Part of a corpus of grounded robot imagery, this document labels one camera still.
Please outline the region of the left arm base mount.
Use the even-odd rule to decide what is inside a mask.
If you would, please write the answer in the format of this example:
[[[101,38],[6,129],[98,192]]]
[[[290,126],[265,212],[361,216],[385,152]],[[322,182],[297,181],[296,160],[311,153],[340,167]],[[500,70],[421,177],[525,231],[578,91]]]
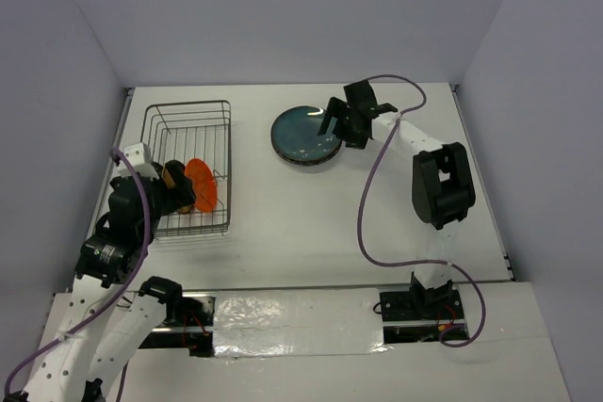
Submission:
[[[159,313],[166,315],[154,326],[139,349],[182,349],[191,357],[210,358],[214,355],[214,297],[166,297],[157,291],[125,296],[117,305],[118,314],[141,313],[144,298],[158,302]]]

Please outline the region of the orange plastic plate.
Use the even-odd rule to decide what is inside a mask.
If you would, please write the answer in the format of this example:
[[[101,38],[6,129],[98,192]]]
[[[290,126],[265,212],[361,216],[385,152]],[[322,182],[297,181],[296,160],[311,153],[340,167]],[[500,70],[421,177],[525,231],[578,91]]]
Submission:
[[[195,208],[202,213],[213,212],[218,204],[218,186],[209,166],[199,158],[190,159],[185,176],[192,182]]]

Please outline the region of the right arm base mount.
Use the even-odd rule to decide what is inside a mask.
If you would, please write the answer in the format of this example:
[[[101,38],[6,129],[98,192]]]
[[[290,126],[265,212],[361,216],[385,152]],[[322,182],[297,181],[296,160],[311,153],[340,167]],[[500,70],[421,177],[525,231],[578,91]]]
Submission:
[[[380,292],[372,310],[382,320],[383,342],[389,346],[469,339],[463,303],[451,278],[427,288],[412,274],[406,288]]]

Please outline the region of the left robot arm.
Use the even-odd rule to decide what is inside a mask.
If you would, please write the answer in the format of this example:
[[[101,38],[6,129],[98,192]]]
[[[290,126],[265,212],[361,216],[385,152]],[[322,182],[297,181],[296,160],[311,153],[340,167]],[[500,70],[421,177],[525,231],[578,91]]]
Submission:
[[[5,384],[7,401],[103,401],[114,382],[123,381],[148,333],[184,316],[182,286],[152,277],[123,318],[109,324],[148,255],[159,220],[195,202],[193,183],[179,161],[122,159],[118,170],[108,209],[80,249],[72,297],[57,333],[35,352],[40,367],[22,390]]]

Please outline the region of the dark green plate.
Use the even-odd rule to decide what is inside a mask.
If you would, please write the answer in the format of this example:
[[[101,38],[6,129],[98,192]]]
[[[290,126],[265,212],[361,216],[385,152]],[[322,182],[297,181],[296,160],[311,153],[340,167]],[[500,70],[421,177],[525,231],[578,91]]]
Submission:
[[[322,108],[299,105],[280,114],[270,128],[273,150],[294,158],[313,158],[341,148],[342,141],[329,127],[326,135],[319,136],[318,128],[324,116]]]

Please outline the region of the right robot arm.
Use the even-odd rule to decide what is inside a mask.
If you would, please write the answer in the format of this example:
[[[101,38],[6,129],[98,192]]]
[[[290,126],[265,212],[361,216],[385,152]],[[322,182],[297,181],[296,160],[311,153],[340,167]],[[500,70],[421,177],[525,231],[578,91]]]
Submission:
[[[402,81],[420,94],[417,105],[397,109],[389,103],[377,101],[370,76],[344,87],[343,100],[333,97],[324,112],[318,128],[322,136],[328,129],[348,148],[363,150],[373,138],[372,125],[381,115],[396,116],[393,125],[371,167],[357,211],[356,238],[364,258],[382,268],[408,267],[410,277],[410,308],[420,318],[434,316],[452,298],[453,282],[451,250],[460,223],[475,205],[476,193],[466,148],[459,142],[444,143],[430,137],[403,117],[427,103],[424,88],[410,79],[391,74],[391,79]],[[384,262],[372,257],[364,241],[364,212],[367,195],[379,165],[395,138],[401,140],[402,155],[411,166],[411,205],[418,219],[429,226],[432,236],[427,250],[418,258],[406,262]]]

